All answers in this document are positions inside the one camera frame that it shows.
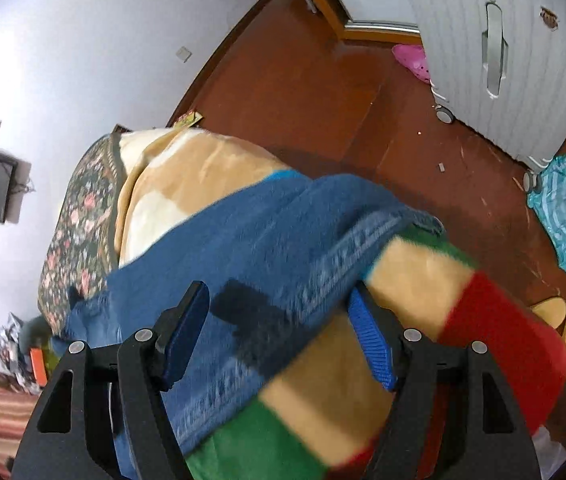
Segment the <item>blue denim jacket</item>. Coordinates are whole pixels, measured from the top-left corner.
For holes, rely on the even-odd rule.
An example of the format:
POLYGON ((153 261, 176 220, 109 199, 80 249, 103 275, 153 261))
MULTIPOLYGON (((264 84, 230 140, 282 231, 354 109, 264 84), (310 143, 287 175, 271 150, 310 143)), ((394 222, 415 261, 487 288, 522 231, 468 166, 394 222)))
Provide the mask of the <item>blue denim jacket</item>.
POLYGON ((74 298, 60 336, 119 344, 174 307, 193 282, 210 311, 164 404, 197 479, 311 477, 318 464, 255 396, 312 341, 385 246, 442 224, 386 188, 340 174, 281 171, 218 200, 74 298))

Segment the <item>clutter pile of clothes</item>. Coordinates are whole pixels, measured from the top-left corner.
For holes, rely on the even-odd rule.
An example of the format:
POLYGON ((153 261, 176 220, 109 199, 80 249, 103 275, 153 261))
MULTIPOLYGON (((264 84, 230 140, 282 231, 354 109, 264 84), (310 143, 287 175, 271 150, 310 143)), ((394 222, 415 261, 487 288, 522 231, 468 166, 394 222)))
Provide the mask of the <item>clutter pile of clothes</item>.
POLYGON ((33 377, 29 356, 31 348, 44 351, 50 380, 59 362, 52 346, 51 327, 42 315, 23 321, 10 313, 6 323, 0 327, 0 362, 22 390, 36 396, 44 387, 39 387, 33 377))

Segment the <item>orange box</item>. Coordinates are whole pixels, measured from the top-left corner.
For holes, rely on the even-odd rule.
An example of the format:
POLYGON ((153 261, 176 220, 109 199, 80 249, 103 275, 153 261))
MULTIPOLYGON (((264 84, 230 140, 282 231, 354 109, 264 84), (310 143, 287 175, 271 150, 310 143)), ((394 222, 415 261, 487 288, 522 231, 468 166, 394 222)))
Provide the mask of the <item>orange box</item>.
POLYGON ((32 367, 32 374, 36 379, 36 384, 43 388, 48 385, 48 369, 45 364, 45 354, 41 348, 31 348, 29 356, 32 367))

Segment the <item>dark floral bedspread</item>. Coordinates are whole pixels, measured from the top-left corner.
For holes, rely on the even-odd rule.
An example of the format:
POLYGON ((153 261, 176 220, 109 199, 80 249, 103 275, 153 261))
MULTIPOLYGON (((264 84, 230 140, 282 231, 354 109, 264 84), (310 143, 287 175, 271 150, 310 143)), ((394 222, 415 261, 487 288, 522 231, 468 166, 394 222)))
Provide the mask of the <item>dark floral bedspread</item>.
POLYGON ((74 304, 103 290, 118 266, 118 196, 126 180, 119 142, 118 132, 94 142, 66 188, 38 288, 38 308, 55 335, 74 304))

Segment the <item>pink croc shoe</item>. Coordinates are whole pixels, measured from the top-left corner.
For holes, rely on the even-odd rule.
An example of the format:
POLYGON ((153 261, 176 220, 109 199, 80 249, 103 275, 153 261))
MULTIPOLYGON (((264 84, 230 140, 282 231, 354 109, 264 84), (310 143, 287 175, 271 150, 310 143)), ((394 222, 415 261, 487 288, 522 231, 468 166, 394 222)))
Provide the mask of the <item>pink croc shoe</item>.
POLYGON ((420 81, 425 84, 431 82, 428 59, 422 46, 416 44, 396 44, 391 48, 395 60, 420 81))

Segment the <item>white wall socket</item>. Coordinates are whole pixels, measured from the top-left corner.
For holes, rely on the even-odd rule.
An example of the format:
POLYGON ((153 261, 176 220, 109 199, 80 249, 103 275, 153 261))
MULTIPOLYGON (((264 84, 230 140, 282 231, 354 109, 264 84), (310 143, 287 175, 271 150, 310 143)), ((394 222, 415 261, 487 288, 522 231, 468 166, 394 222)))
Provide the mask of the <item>white wall socket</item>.
POLYGON ((191 58, 191 55, 192 52, 186 47, 181 47, 176 53, 177 58, 179 58, 182 63, 186 63, 189 58, 191 58))

